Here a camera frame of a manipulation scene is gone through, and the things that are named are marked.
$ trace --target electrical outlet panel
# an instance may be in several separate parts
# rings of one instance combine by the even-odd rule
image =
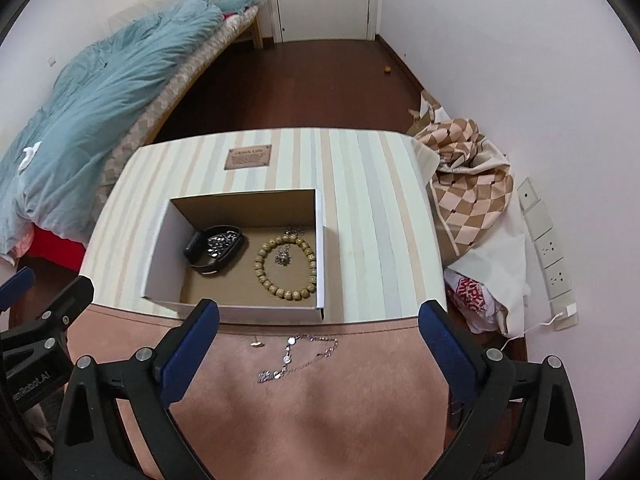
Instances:
[[[553,228],[538,238],[534,242],[534,245],[536,246],[536,252],[538,253],[540,265],[542,265],[543,269],[546,269],[564,257],[562,247],[558,241],[558,235]]]
[[[540,200],[536,190],[533,189],[533,184],[529,177],[524,179],[523,183],[518,186],[518,198],[520,199],[520,208],[524,212],[527,212]]]
[[[570,290],[569,292],[561,294],[557,298],[554,298],[551,300],[550,302],[551,313],[553,314],[553,316],[556,316],[557,314],[564,312],[564,310],[569,305],[574,303],[577,303],[575,301],[575,295],[574,295],[574,292]],[[562,317],[560,319],[556,319],[554,321],[554,330],[556,331],[564,330],[565,328],[570,328],[572,326],[577,325],[578,322],[579,322],[578,313],[576,312],[570,317]]]
[[[564,266],[564,260],[558,260],[543,271],[546,291],[549,298],[554,299],[571,290],[571,279]]]
[[[554,226],[551,223],[549,212],[546,210],[546,205],[542,200],[538,200],[533,207],[525,213],[524,219],[527,227],[529,227],[532,240],[537,240]]]

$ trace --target blue gripper pad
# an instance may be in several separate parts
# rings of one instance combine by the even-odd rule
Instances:
[[[182,325],[169,330],[158,343],[154,375],[160,384],[160,402],[165,408],[184,397],[219,326],[217,304],[200,300]]]
[[[31,288],[36,275],[29,267],[24,267],[0,286],[0,312],[8,310],[12,304]]]
[[[447,314],[437,301],[423,303],[418,313],[420,334],[456,400],[473,403],[478,397],[478,369],[452,333],[452,323],[443,316]]]

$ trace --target box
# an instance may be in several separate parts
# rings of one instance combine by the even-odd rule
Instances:
[[[174,198],[162,205],[155,243],[146,262],[142,296],[169,308],[195,306],[201,298],[214,300],[222,322],[315,323],[324,308],[324,227],[322,200],[316,189],[242,192]],[[191,269],[183,255],[195,230],[230,224],[246,236],[233,261],[211,276]],[[262,245],[282,236],[288,226],[302,226],[302,236],[316,254],[318,283],[306,300],[287,301],[270,294],[255,275],[254,263]],[[285,290],[308,283],[309,266],[303,251],[290,247],[291,263],[265,262],[269,279]]]

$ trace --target tabletop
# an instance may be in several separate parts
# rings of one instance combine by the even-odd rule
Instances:
[[[229,149],[261,144],[272,145],[269,166],[224,170]],[[160,203],[316,188],[328,240],[324,323],[413,317],[425,300],[446,304],[425,190],[437,165],[437,155],[410,136],[371,130],[255,130],[144,146],[114,186],[80,273],[94,283],[94,304],[184,318],[188,312],[141,297]]]

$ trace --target table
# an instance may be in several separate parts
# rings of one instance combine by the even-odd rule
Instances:
[[[265,168],[225,171],[228,150],[271,144]],[[324,323],[401,319],[446,305],[425,183],[438,165],[409,136],[369,130],[285,128],[152,144],[136,151],[98,219],[80,273],[94,304],[183,319],[141,298],[145,254],[161,203],[178,196],[317,188],[324,197]]]

